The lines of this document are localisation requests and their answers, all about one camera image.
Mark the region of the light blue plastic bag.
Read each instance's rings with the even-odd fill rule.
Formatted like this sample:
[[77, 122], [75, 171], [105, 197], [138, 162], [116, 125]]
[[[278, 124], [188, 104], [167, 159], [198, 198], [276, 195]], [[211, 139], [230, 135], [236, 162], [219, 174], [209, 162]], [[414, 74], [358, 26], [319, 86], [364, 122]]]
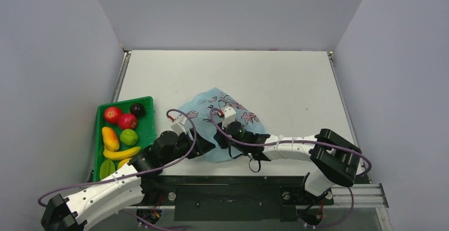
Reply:
[[266, 133], [262, 122], [255, 113], [246, 109], [242, 104], [222, 90], [215, 87], [196, 95], [192, 100], [184, 103], [178, 109], [192, 119], [197, 133], [202, 138], [215, 145], [214, 149], [203, 155], [203, 158], [210, 163], [231, 160], [228, 151], [221, 149], [214, 139], [217, 130], [212, 124], [210, 114], [210, 110], [214, 108], [217, 108], [218, 111], [214, 111], [213, 120], [221, 129], [224, 128], [221, 125], [223, 121], [225, 121], [225, 124], [238, 121], [249, 132], [257, 134]]

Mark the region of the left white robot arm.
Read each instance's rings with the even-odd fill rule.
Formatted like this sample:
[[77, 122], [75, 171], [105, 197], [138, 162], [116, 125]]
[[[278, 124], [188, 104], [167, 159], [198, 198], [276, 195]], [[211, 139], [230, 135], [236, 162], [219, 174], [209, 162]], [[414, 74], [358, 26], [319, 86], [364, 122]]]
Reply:
[[164, 131], [153, 143], [135, 155], [120, 169], [107, 176], [101, 184], [62, 197], [52, 197], [44, 211], [41, 225], [44, 230], [89, 230], [103, 219], [132, 205], [146, 205], [158, 199], [154, 180], [161, 167], [186, 156], [188, 159], [204, 155], [215, 144], [197, 136]]

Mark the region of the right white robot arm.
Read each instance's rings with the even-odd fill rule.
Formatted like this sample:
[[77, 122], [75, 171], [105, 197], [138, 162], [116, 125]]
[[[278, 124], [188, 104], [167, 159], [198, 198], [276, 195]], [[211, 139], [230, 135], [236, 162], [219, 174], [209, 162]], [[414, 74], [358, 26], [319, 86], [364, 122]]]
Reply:
[[311, 161], [314, 172], [305, 175], [299, 197], [314, 202], [334, 185], [352, 187], [360, 164], [361, 151], [330, 129], [321, 129], [308, 137], [281, 137], [248, 131], [234, 121], [223, 127], [218, 124], [214, 139], [222, 149], [233, 147], [257, 162], [291, 159]]

